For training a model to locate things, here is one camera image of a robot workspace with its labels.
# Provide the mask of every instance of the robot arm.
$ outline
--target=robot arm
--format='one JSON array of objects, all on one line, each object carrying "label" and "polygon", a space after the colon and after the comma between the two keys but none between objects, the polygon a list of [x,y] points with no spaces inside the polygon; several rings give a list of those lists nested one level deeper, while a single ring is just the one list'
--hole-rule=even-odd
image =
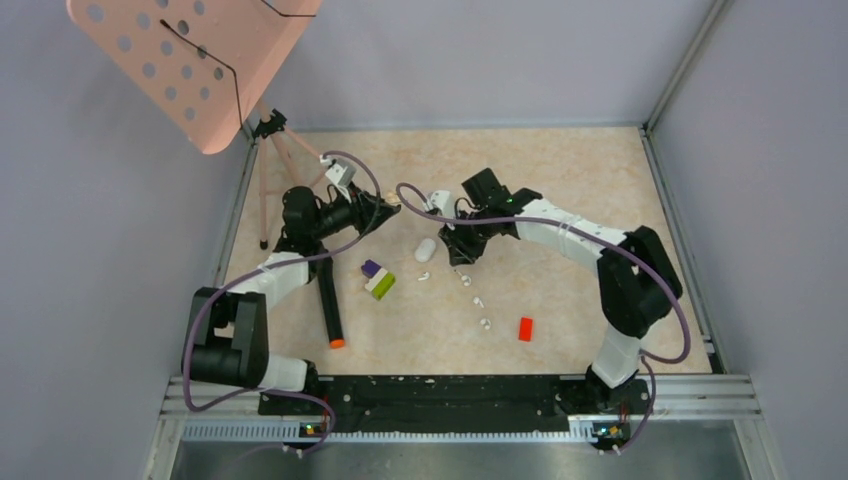
[{"label": "robot arm", "polygon": [[495,235],[511,235],[556,249],[588,269],[598,278],[601,304],[609,322],[601,350],[587,372],[587,379],[602,389],[624,386],[638,370],[641,339],[651,326],[668,315],[671,304],[647,273],[634,268],[623,256],[590,242],[573,231],[577,228],[630,251],[669,284],[677,298],[682,287],[659,236],[648,227],[633,232],[609,228],[553,205],[538,192],[523,188],[511,194],[491,169],[485,169],[462,184],[472,212],[457,211],[450,193],[437,191],[425,208],[459,219],[534,217],[553,220],[560,226],[530,222],[490,225],[445,224],[439,238],[448,247],[450,264],[472,264],[482,256],[486,242]]},{"label": "robot arm", "polygon": [[[347,227],[367,235],[397,214],[400,206],[360,190],[352,182],[352,165],[331,159],[322,159],[322,163],[336,189],[336,198],[324,202],[308,187],[294,187],[283,195],[285,225],[274,253],[257,267],[262,272],[229,289],[212,306],[209,316],[200,320],[191,354],[192,380],[244,388],[304,390],[310,378],[317,379],[314,365],[270,354],[267,318],[283,298],[316,277],[330,345],[343,338],[331,257],[274,269],[269,266],[326,253],[322,240]],[[195,293],[190,318],[197,316],[215,291],[204,287]],[[216,334],[216,329],[228,325],[233,327],[232,338]]]}]

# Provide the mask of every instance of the green block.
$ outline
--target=green block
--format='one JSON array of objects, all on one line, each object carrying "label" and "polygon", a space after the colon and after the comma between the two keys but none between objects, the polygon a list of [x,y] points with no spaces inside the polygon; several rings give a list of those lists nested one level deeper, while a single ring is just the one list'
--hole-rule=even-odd
[{"label": "green block", "polygon": [[386,293],[389,292],[389,289],[392,288],[392,285],[395,284],[395,276],[392,273],[387,273],[380,283],[374,287],[374,290],[371,290],[371,295],[374,296],[377,300],[381,300]]}]

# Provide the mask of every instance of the black wire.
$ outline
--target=black wire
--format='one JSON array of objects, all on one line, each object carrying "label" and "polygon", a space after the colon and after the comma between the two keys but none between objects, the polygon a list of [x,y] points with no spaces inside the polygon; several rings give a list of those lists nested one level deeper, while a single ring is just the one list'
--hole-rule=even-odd
[{"label": "black wire", "polygon": [[471,205],[471,200],[468,200],[468,199],[467,199],[467,198],[465,198],[465,197],[459,197],[459,198],[457,198],[457,199],[456,199],[456,201],[455,201],[455,202],[453,202],[453,212],[454,212],[454,215],[456,215],[456,214],[457,214],[457,212],[459,212],[459,201],[460,201],[460,200],[465,200],[465,203],[467,203],[467,204],[468,204],[468,206],[471,208],[471,210],[477,210],[476,208],[474,208],[474,205]]},{"label": "black wire", "polygon": [[314,17],[314,16],[315,16],[315,15],[292,15],[291,13],[283,13],[283,12],[281,12],[281,11],[277,10],[276,8],[274,8],[274,6],[273,6],[273,5],[271,5],[270,3],[268,3],[266,0],[259,0],[259,1],[261,1],[262,3],[264,3],[266,7],[268,7],[268,8],[270,8],[271,10],[273,10],[273,11],[277,12],[277,15],[279,15],[279,16],[281,16],[281,17],[286,17],[286,18],[310,18],[310,17]]},{"label": "black wire", "polygon": [[223,66],[227,67],[227,68],[228,68],[231,72],[233,72],[233,81],[234,81],[234,82],[235,82],[235,84],[236,84],[236,105],[238,106],[238,110],[239,110],[239,129],[241,129],[241,128],[242,128],[242,125],[244,125],[244,117],[242,117],[242,115],[241,115],[241,98],[240,98],[239,90],[238,90],[238,75],[236,74],[236,69],[235,69],[235,68],[233,68],[233,67],[231,67],[231,66],[230,66],[227,62],[225,62],[225,61],[221,60],[220,58],[216,57],[215,55],[212,55],[211,53],[209,53],[209,51],[208,51],[208,50],[206,50],[206,48],[201,48],[201,47],[200,47],[199,45],[197,45],[196,43],[194,43],[194,42],[192,42],[191,40],[189,40],[189,39],[185,38],[184,36],[182,36],[179,32],[177,32],[176,30],[174,30],[174,27],[172,27],[170,24],[168,24],[168,22],[166,22],[165,20],[159,19],[159,23],[161,23],[163,27],[165,27],[165,28],[167,28],[168,30],[170,30],[170,31],[171,31],[171,33],[173,33],[174,35],[176,35],[176,36],[177,36],[180,40],[182,40],[182,41],[184,41],[185,43],[187,43],[187,44],[191,45],[192,47],[196,48],[196,49],[197,49],[197,51],[203,51],[203,53],[205,53],[206,55],[208,55],[210,58],[212,58],[212,59],[213,59],[213,60],[215,60],[216,62],[220,63],[221,65],[223,65]]}]

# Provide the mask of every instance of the white cable clip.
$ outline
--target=white cable clip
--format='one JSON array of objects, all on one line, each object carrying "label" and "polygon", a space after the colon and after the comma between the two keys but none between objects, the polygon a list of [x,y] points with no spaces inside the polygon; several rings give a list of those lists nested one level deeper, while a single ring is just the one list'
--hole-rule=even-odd
[{"label": "white cable clip", "polygon": [[571,258],[568,255],[568,231],[571,230],[571,227],[574,226],[575,223],[581,220],[583,220],[583,217],[575,215],[569,223],[565,223],[565,217],[559,221],[559,225],[557,226],[557,243],[559,244],[559,253],[564,257]]}]

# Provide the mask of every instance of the purple block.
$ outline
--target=purple block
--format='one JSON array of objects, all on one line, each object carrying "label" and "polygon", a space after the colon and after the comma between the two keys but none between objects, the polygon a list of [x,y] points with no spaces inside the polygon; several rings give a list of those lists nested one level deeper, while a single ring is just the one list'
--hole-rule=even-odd
[{"label": "purple block", "polygon": [[374,275],[377,275],[377,272],[380,271],[380,265],[377,265],[377,262],[373,260],[365,260],[365,263],[362,265],[362,274],[368,278],[373,278]]}]

